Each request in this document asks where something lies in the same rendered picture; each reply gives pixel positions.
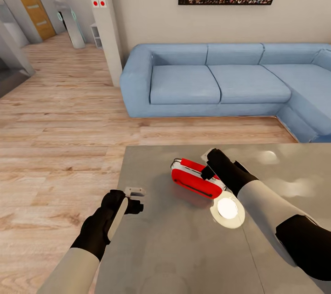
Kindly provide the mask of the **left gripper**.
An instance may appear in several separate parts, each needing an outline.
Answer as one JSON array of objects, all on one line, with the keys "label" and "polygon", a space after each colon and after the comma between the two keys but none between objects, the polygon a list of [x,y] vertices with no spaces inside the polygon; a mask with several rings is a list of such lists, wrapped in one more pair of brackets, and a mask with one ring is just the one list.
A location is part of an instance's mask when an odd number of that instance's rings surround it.
[{"label": "left gripper", "polygon": [[140,200],[131,200],[128,198],[128,209],[124,213],[126,214],[139,214],[143,212],[143,204],[140,204]]}]

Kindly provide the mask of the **radio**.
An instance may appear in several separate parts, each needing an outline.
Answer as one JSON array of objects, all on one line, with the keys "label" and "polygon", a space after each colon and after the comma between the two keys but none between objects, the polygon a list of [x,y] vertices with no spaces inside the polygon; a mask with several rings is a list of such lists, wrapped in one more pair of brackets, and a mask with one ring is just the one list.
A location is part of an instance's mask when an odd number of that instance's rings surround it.
[{"label": "radio", "polygon": [[201,171],[205,166],[187,159],[178,158],[171,164],[171,176],[175,183],[202,196],[215,199],[226,191],[227,187],[217,175],[203,180]]}]

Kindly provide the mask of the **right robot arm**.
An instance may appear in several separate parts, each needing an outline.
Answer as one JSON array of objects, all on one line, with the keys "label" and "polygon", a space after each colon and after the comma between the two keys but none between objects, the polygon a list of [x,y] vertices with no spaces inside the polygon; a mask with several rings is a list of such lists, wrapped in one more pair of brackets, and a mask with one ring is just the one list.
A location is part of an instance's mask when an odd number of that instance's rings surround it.
[{"label": "right robot arm", "polygon": [[240,201],[278,254],[300,267],[325,293],[331,294],[331,232],[276,194],[237,160],[216,148],[201,156],[203,180],[217,175]]}]

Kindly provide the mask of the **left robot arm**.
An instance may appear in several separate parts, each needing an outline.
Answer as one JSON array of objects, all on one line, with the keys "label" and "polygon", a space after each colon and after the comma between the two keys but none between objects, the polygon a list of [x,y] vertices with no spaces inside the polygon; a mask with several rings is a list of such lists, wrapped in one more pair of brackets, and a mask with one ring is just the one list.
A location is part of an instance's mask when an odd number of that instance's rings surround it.
[{"label": "left robot arm", "polygon": [[101,207],[82,225],[74,241],[57,267],[36,294],[88,294],[105,248],[110,244],[123,215],[143,212],[140,200],[144,197],[140,187],[126,187],[125,191],[110,190]]}]

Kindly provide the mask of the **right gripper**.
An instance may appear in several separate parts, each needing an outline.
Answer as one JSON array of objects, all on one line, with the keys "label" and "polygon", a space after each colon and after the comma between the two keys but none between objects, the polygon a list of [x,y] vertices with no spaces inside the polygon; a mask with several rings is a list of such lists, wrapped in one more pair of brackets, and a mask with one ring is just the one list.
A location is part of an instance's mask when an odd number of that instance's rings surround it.
[{"label": "right gripper", "polygon": [[201,171],[201,173],[201,177],[203,178],[203,180],[210,180],[215,175],[215,172],[212,171],[208,165]]}]

